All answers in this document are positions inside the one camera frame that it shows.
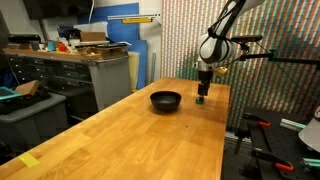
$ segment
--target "wall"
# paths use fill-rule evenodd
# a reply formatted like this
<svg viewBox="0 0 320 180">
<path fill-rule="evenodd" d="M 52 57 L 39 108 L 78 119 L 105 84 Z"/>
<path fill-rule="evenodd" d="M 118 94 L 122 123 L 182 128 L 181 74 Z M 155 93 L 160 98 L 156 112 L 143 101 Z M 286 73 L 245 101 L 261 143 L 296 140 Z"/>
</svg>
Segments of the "wall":
<svg viewBox="0 0 320 180">
<path fill-rule="evenodd" d="M 197 79 L 192 64 L 197 60 L 198 38 L 207 32 L 228 0 L 163 1 L 161 76 Z M 319 59 L 319 0 L 265 0 L 239 17 L 229 36 L 261 34 L 262 46 L 276 49 L 277 57 Z M 249 43 L 250 53 L 265 53 Z M 222 66 L 239 56 L 214 66 Z M 214 83 L 231 86 L 228 125 L 238 127 L 246 106 L 305 115 L 312 113 L 320 97 L 320 71 L 315 65 L 279 63 L 302 87 L 298 88 L 267 59 L 252 59 L 228 66 L 225 77 Z"/>
<path fill-rule="evenodd" d="M 162 11 L 162 1 L 161 0 L 97 0 L 96 7 L 112 6 L 127 3 L 139 3 L 140 14 L 156 14 Z M 156 53 L 156 69 L 154 72 L 155 80 L 160 78 L 160 53 L 161 53 L 161 25 L 154 21 L 152 23 L 142 23 L 140 24 L 140 39 L 147 40 L 148 42 L 148 72 L 147 72 L 147 82 L 151 77 L 151 63 L 152 54 Z"/>
<path fill-rule="evenodd" d="M 161 13 L 161 0 L 96 0 L 96 7 L 112 6 L 139 2 L 140 14 Z M 22 0 L 0 0 L 0 9 L 11 34 L 39 34 L 42 37 L 38 21 L 29 20 Z M 76 17 L 54 18 L 44 20 L 44 25 L 50 39 L 58 37 L 59 25 L 75 25 Z M 161 25 L 158 22 L 140 24 L 140 39 L 148 41 L 148 72 L 147 80 L 151 76 L 152 53 L 157 54 L 155 79 L 160 78 L 160 47 Z"/>
</svg>

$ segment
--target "yellow tape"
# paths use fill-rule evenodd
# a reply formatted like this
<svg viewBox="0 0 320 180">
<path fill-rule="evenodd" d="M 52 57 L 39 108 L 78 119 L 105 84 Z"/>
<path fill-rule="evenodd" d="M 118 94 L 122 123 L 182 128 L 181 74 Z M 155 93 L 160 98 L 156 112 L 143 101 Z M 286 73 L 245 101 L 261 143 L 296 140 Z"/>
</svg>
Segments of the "yellow tape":
<svg viewBox="0 0 320 180">
<path fill-rule="evenodd" d="M 23 153 L 18 157 L 29 168 L 38 165 L 40 162 L 34 158 L 30 153 Z"/>
<path fill-rule="evenodd" d="M 123 19 L 122 24 L 134 24 L 134 23 L 150 23 L 152 18 L 132 18 L 132 19 Z"/>
</svg>

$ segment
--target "wooden table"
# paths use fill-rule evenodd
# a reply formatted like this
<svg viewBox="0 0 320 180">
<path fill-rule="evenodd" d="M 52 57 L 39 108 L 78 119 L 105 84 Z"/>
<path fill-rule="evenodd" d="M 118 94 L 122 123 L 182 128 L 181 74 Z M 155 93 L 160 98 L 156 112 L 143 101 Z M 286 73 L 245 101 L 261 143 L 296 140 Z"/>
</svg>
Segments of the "wooden table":
<svg viewBox="0 0 320 180">
<path fill-rule="evenodd" d="M 230 87 L 163 78 L 31 149 L 39 162 L 0 166 L 0 179 L 220 179 Z M 178 111 L 155 111 L 150 95 L 182 95 Z"/>
</svg>

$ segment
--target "gray cabinet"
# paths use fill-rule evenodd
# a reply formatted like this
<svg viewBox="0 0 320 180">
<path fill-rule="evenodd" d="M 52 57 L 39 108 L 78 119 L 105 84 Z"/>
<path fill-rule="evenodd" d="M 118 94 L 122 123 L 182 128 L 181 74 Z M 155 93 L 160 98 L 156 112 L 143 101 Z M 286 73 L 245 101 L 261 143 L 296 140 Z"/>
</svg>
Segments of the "gray cabinet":
<svg viewBox="0 0 320 180">
<path fill-rule="evenodd" d="M 19 84 L 41 87 L 67 97 L 68 114 L 86 119 L 130 95 L 128 56 L 104 60 L 68 60 L 6 55 Z"/>
</svg>

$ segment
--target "blue panel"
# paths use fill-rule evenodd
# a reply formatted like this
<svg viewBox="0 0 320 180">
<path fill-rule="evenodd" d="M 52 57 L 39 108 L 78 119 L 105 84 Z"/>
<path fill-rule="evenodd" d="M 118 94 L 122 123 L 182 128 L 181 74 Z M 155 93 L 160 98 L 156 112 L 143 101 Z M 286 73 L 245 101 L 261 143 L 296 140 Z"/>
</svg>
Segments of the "blue panel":
<svg viewBox="0 0 320 180">
<path fill-rule="evenodd" d="M 139 14 L 139 3 L 94 8 L 91 22 L 108 22 L 108 36 L 115 42 L 139 39 L 139 24 L 122 24 L 120 20 L 108 21 L 108 16 Z M 89 16 L 79 16 L 79 24 L 87 24 Z"/>
<path fill-rule="evenodd" d="M 128 51 L 140 53 L 137 89 L 141 89 L 146 85 L 147 41 L 135 40 L 128 42 L 132 44 L 131 47 L 127 48 Z"/>
</svg>

